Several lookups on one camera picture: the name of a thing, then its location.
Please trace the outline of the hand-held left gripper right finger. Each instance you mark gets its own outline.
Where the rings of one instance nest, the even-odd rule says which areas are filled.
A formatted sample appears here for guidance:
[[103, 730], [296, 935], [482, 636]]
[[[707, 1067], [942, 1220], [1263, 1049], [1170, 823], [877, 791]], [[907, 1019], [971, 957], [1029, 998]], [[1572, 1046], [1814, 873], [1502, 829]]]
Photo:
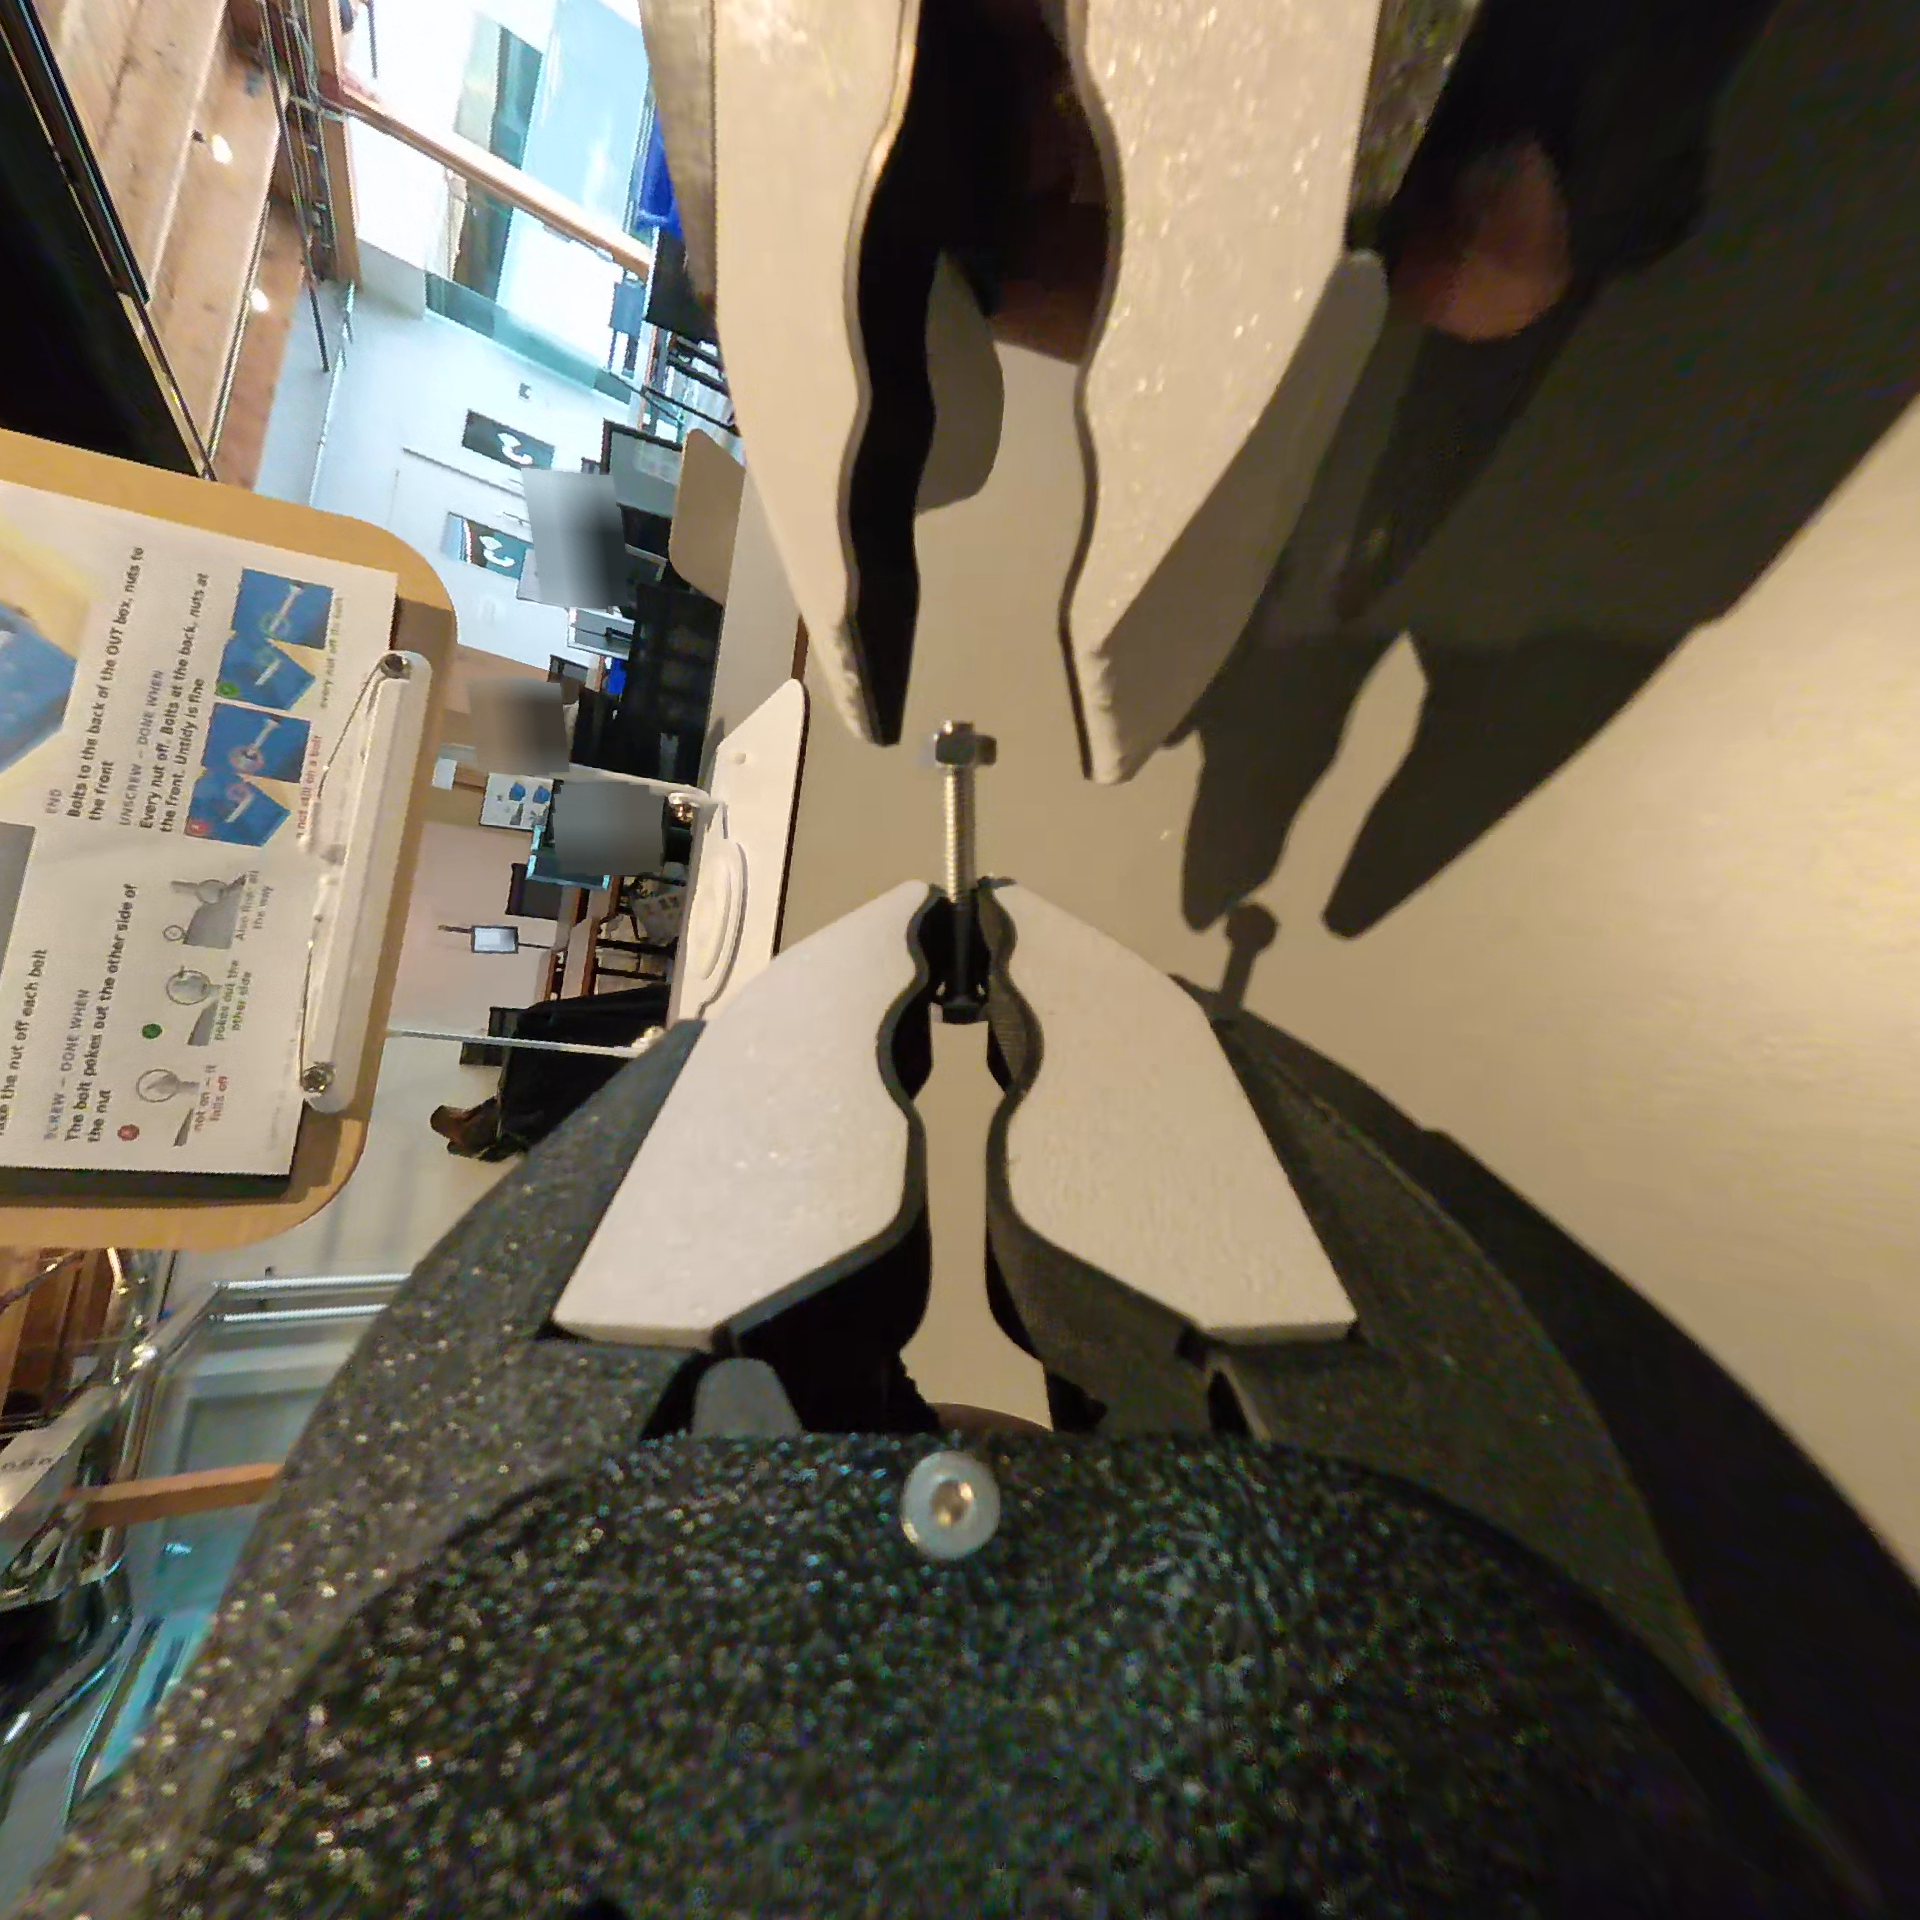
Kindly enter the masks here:
[[1062, 1432], [1253, 1426], [1359, 1304], [1206, 1005], [1050, 899], [979, 901], [990, 1298]]

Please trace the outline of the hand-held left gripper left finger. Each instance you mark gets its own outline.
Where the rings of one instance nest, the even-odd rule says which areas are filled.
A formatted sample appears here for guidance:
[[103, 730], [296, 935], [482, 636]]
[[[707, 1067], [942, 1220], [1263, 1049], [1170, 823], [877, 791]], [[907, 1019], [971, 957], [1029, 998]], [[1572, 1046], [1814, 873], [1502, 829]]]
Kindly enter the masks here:
[[551, 1298], [557, 1331], [763, 1362], [806, 1432], [938, 1426], [904, 1367], [930, 1296], [930, 928], [930, 883], [894, 883], [694, 1027]]

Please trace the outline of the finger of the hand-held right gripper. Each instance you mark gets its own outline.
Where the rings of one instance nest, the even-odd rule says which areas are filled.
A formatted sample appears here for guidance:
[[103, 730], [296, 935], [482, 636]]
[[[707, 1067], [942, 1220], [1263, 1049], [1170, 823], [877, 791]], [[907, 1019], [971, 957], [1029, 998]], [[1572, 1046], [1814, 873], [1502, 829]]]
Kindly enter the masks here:
[[1083, 771], [1131, 780], [1231, 662], [1387, 320], [1349, 252], [1365, 0], [1070, 2], [1111, 242], [1074, 388]]
[[716, 316], [747, 479], [842, 721], [881, 744], [856, 655], [852, 469], [872, 415], [856, 264], [907, 114], [921, 2], [716, 2]]

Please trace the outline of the silver threaded bolt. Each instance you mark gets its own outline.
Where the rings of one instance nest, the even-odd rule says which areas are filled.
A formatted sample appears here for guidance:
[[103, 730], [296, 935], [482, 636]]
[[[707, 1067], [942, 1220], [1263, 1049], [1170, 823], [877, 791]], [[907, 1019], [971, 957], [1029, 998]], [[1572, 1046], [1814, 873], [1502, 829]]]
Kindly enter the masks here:
[[944, 1019], [979, 1019], [982, 1013], [982, 961], [979, 961], [979, 771], [942, 771], [942, 831], [944, 831]]

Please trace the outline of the person's right hand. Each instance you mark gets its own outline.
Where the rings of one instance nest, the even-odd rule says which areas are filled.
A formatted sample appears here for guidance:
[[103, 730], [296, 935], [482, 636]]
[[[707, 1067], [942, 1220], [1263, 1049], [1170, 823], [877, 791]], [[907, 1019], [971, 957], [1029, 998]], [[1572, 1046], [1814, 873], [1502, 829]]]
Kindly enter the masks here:
[[1572, 292], [1572, 212], [1539, 135], [1412, 183], [1388, 242], [1388, 302], [1457, 345], [1524, 334]]

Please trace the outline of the wooden chair back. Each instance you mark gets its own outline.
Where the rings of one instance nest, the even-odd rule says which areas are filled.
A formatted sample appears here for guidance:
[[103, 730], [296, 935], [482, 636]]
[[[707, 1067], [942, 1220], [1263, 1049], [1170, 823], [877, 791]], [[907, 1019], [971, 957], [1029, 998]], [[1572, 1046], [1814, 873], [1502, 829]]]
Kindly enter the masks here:
[[691, 590], [707, 596], [716, 603], [728, 601], [743, 491], [743, 456], [707, 432], [691, 432], [681, 445], [667, 564]]

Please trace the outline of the black crate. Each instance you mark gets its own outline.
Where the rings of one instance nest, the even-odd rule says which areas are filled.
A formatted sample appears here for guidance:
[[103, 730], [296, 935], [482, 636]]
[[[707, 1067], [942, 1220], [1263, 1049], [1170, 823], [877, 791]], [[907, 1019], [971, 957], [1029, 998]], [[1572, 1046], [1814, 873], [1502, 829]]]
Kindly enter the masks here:
[[724, 603], [681, 576], [640, 579], [620, 603], [631, 621], [631, 655], [620, 717], [640, 733], [705, 739], [716, 700], [716, 662]]

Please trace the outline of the white clip bar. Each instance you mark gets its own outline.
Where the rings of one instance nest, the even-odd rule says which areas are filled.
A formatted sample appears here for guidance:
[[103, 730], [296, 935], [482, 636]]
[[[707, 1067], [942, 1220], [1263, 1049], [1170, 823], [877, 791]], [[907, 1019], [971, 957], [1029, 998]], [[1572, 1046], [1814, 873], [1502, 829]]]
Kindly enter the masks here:
[[304, 962], [296, 1093], [319, 1116], [352, 1109], [362, 1074], [425, 717], [430, 662], [382, 653], [310, 791], [304, 850], [319, 863], [319, 912]]

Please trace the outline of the wooden document board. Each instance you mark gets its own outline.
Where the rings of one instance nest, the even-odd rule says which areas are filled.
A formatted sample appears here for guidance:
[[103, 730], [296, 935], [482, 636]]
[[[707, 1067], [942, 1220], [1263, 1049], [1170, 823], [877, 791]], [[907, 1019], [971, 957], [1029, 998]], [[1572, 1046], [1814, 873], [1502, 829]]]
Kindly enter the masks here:
[[282, 1180], [100, 1180], [63, 1179], [57, 1187], [25, 1187], [5, 1179], [5, 1245], [157, 1245], [157, 1250], [220, 1250], [282, 1232], [319, 1217], [354, 1171], [368, 1143], [374, 1093], [389, 1049], [389, 1017], [399, 1004], [399, 962], [410, 906], [410, 877], [419, 862], [419, 804], [437, 756], [437, 730], [445, 709], [445, 667], [453, 655], [453, 609], [437, 569], [399, 534], [293, 505], [262, 491], [235, 491], [165, 469], [141, 469], [96, 449], [73, 449], [5, 432], [5, 480], [37, 491], [67, 491], [100, 505], [253, 540], [282, 551], [310, 551], [328, 564], [354, 564], [399, 579], [392, 649], [430, 662], [430, 717], [415, 761], [410, 819], [400, 831], [399, 889], [389, 906], [389, 952], [379, 962], [368, 1054], [352, 1109], [304, 1116], [296, 1158]]

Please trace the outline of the printed instruction sheet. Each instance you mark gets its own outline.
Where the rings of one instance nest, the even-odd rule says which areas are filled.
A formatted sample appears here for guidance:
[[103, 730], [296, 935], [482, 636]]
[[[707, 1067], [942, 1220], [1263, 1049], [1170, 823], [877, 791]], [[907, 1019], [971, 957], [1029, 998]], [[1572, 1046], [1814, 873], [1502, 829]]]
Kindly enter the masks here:
[[5, 1179], [293, 1171], [392, 616], [389, 574], [5, 480]]

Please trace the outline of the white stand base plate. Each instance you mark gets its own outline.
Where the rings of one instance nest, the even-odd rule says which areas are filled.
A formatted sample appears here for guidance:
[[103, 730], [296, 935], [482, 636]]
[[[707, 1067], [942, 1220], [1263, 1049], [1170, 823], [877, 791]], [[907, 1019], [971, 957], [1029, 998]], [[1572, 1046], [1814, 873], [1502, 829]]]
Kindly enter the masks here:
[[774, 961], [806, 733], [810, 692], [789, 676], [716, 750], [728, 814], [694, 829], [667, 1027], [719, 1017]]

